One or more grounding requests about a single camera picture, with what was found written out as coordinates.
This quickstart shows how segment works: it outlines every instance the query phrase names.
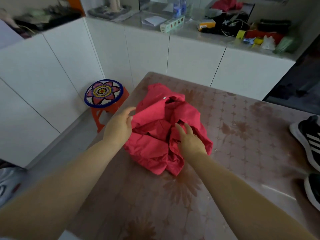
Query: red plastic stool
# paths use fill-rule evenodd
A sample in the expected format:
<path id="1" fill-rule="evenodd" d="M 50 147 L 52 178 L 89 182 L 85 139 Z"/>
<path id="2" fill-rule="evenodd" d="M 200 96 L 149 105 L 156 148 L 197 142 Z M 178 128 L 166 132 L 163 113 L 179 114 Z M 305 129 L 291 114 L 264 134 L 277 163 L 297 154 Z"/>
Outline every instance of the red plastic stool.
<path id="1" fill-rule="evenodd" d="M 99 121 L 102 111 L 114 114 L 128 97 L 129 92 L 121 83 L 109 79 L 96 81 L 87 89 L 84 102 L 91 107 L 98 133 L 105 126 Z"/>

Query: person's left hand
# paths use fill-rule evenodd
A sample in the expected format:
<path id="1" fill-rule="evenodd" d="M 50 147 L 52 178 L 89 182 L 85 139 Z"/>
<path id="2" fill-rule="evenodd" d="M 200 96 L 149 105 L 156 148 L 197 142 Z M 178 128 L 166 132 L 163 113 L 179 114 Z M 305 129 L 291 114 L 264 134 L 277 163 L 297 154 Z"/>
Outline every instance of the person's left hand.
<path id="1" fill-rule="evenodd" d="M 106 124 L 103 140 L 121 148 L 129 139 L 132 127 L 132 116 L 129 115 L 136 107 L 127 107 L 120 114 L 113 116 Z"/>

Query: yellow object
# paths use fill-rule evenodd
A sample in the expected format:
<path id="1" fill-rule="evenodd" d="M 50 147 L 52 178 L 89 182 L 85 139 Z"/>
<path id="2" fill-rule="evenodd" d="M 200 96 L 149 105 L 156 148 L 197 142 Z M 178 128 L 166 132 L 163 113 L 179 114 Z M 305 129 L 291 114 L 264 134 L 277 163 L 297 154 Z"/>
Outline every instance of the yellow object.
<path id="1" fill-rule="evenodd" d="M 216 22 L 212 19 L 204 19 L 198 25 L 197 28 L 201 31 L 203 28 L 214 28 L 216 26 Z"/>
<path id="2" fill-rule="evenodd" d="M 262 38 L 255 38 L 254 39 L 254 43 L 255 44 L 262 44 L 263 43 L 263 39 Z"/>
<path id="3" fill-rule="evenodd" d="M 236 38 L 242 40 L 243 37 L 245 36 L 245 33 L 246 33 L 246 31 L 244 31 L 244 30 L 239 30 L 238 33 L 237 33 Z"/>

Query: blue trim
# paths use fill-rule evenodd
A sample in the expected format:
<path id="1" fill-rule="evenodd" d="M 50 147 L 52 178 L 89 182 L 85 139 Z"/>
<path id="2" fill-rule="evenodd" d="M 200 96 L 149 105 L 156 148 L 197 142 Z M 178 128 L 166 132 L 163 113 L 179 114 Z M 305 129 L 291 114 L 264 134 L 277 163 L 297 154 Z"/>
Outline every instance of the blue trim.
<path id="1" fill-rule="evenodd" d="M 112 100 L 110 103 L 108 103 L 106 105 L 95 105 L 95 104 L 89 103 L 87 101 L 87 93 L 89 92 L 89 89 L 91 89 L 94 84 L 102 82 L 102 81 L 105 81 L 104 83 L 115 82 L 115 83 L 119 84 L 120 94 L 114 100 Z M 86 90 L 86 92 L 84 94 L 84 102 L 86 103 L 86 105 L 88 105 L 88 106 L 90 106 L 92 108 L 101 109 L 101 108 L 106 108 L 106 107 L 110 106 L 111 104 L 114 104 L 115 102 L 118 102 L 118 100 L 122 97 L 122 95 L 123 95 L 123 86 L 122 86 L 122 84 L 120 82 L 115 81 L 115 80 L 110 80 L 110 79 L 102 79 L 102 80 L 96 81 L 95 83 L 90 85 L 90 87 Z"/>

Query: black sneaker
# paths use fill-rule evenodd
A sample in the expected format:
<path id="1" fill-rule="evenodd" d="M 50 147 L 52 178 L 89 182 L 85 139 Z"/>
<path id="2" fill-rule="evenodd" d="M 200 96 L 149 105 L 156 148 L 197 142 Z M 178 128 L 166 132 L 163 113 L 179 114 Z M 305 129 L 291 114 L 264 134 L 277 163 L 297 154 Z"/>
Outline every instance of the black sneaker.
<path id="1" fill-rule="evenodd" d="M 320 172 L 320 126 L 318 116 L 290 125 L 290 132 L 303 145 L 309 163 Z"/>
<path id="2" fill-rule="evenodd" d="M 320 175 L 309 174 L 304 180 L 304 189 L 311 204 L 320 211 Z"/>

